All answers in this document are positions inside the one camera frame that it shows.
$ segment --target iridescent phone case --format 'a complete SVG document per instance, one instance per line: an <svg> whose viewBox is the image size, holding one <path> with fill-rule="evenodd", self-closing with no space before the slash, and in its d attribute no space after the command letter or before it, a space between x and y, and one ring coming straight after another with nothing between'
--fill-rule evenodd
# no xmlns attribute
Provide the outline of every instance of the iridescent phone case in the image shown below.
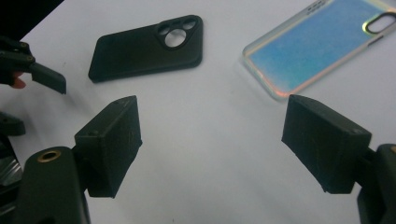
<svg viewBox="0 0 396 224"><path fill-rule="evenodd" d="M384 18L393 21L372 28ZM395 18L376 0L319 0L246 46L244 63L272 96L286 98L395 30Z"/></svg>

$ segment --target black clamp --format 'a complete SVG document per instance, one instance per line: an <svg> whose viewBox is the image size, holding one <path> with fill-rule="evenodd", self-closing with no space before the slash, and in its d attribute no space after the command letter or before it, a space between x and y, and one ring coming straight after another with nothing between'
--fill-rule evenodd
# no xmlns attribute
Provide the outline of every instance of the black clamp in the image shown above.
<svg viewBox="0 0 396 224"><path fill-rule="evenodd" d="M12 86L13 72L31 73L33 81L66 94L64 76L36 63L27 43L0 36L0 83Z"/></svg>

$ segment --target phone case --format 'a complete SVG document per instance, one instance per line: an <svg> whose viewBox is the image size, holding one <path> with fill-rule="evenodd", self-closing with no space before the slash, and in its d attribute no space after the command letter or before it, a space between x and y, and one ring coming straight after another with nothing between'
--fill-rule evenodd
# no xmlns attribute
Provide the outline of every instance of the phone case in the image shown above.
<svg viewBox="0 0 396 224"><path fill-rule="evenodd" d="M167 37L177 31L184 32L183 42L167 44ZM203 58L203 33L202 19L189 15L101 36L88 76L103 82L196 67Z"/></svg>
<svg viewBox="0 0 396 224"><path fill-rule="evenodd" d="M244 63L284 99L395 30L392 22L374 31L384 17L396 18L395 9L379 1L319 0L246 46Z"/></svg>

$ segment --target black phone case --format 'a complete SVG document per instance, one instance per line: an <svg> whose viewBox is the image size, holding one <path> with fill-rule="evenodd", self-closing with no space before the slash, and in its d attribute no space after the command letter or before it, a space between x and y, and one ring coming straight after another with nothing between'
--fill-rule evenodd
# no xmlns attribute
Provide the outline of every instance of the black phone case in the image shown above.
<svg viewBox="0 0 396 224"><path fill-rule="evenodd" d="M185 39L168 47L165 38L177 29L186 33ZM101 82L195 67L202 60L203 32L202 19L190 15L104 35L96 43L89 78Z"/></svg>

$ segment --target white table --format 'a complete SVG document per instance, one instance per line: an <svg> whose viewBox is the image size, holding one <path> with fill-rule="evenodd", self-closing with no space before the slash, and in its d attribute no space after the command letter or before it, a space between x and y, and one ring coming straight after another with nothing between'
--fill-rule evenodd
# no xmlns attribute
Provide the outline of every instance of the white table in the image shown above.
<svg viewBox="0 0 396 224"><path fill-rule="evenodd" d="M240 63L244 46L311 1L68 0L23 40L62 73L67 94L30 81L0 88L0 108L24 120L11 142L22 164L75 145L74 134L110 102L138 99L143 146L115 199L88 198L92 223L360 223L356 198L324 193L281 141L286 102L273 100ZM185 15L204 21L204 59L193 69L88 79L96 40ZM396 34L301 95L396 143Z"/></svg>

